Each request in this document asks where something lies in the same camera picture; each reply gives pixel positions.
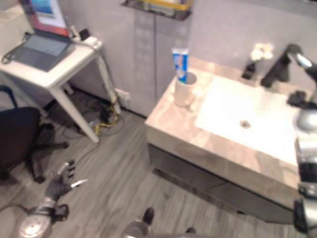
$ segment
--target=white sink basin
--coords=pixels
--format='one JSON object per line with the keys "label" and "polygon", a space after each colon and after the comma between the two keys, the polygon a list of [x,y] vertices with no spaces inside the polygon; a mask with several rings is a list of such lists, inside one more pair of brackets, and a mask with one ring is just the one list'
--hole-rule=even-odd
{"label": "white sink basin", "polygon": [[195,126],[291,164],[297,164],[287,96],[214,77]]}

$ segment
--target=white desk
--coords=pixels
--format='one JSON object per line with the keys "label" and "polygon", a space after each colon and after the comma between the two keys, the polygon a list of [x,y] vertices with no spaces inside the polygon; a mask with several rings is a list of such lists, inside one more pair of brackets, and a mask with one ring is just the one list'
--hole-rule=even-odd
{"label": "white desk", "polygon": [[[118,102],[115,101],[116,94],[114,92],[114,88],[109,79],[106,66],[103,64],[100,57],[96,57],[96,52],[89,47],[80,45],[75,45],[74,47],[75,49],[49,72],[44,72],[16,61],[12,61],[9,64],[0,63],[0,71],[48,90],[65,109],[65,111],[67,111],[67,113],[73,118],[73,120],[82,128],[86,135],[94,143],[97,143],[99,138],[64,93],[62,87],[83,67],[97,58],[97,63],[106,91],[111,100],[115,102],[114,108],[118,114],[121,112],[120,106]],[[94,44],[94,48],[96,50],[100,50],[101,47],[102,43],[99,41]]]}

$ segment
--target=laptop screen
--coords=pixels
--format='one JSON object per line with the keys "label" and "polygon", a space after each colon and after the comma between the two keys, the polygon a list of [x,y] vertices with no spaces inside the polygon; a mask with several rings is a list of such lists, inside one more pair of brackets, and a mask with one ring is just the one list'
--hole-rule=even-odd
{"label": "laptop screen", "polygon": [[69,31],[59,7],[58,0],[19,1],[35,30],[69,37]]}

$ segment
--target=wall outlet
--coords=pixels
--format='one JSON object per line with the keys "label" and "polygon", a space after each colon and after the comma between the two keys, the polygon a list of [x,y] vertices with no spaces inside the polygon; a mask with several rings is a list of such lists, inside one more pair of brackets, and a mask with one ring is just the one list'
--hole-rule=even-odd
{"label": "wall outlet", "polygon": [[125,108],[129,108],[130,107],[130,102],[131,102],[131,95],[128,92],[122,91],[121,89],[115,89],[119,100],[120,100],[120,104],[125,107]]}

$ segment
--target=gray wall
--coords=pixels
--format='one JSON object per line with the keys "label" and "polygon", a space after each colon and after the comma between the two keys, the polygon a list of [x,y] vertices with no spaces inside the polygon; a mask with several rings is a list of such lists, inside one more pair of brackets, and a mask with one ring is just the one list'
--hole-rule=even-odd
{"label": "gray wall", "polygon": [[[69,0],[64,6],[79,29],[88,27],[104,42],[115,86],[131,93],[130,108],[144,115],[151,112],[173,77],[171,48],[175,46],[189,46],[193,57],[241,70],[257,42],[272,43],[275,58],[288,43],[298,43],[317,61],[317,4],[195,0],[191,18],[178,22],[121,7],[119,2]],[[274,59],[260,65],[262,73]],[[93,65],[76,76],[73,84],[104,97],[99,76],[92,69]],[[313,87],[296,66],[291,67],[291,78],[294,84]]]}

